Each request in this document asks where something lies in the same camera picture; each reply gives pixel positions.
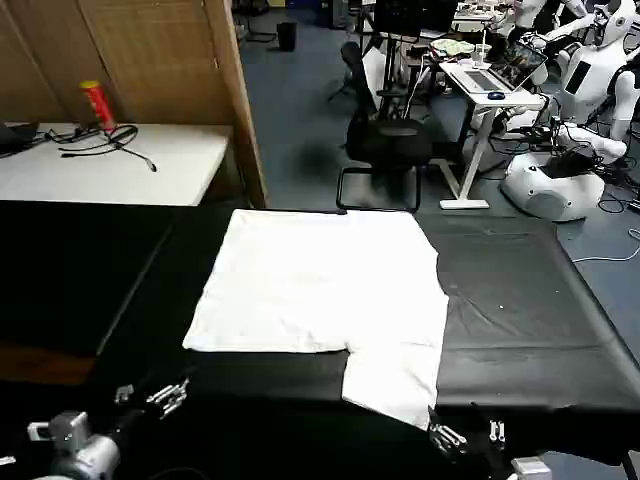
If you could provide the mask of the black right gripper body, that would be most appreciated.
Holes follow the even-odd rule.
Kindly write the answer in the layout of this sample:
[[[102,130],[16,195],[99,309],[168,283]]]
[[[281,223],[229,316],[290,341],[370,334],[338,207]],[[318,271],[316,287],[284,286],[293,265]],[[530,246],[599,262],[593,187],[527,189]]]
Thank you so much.
[[[516,475],[504,445],[492,441],[488,434],[467,438],[463,463],[467,472],[473,475]]]

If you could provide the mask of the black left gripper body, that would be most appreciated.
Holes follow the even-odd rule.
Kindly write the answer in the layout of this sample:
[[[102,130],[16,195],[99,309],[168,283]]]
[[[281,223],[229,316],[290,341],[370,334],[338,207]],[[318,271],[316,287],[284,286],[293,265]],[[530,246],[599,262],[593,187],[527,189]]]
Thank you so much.
[[[132,401],[114,417],[107,436],[116,444],[129,444],[134,437],[158,421],[162,413],[163,409],[153,402]]]

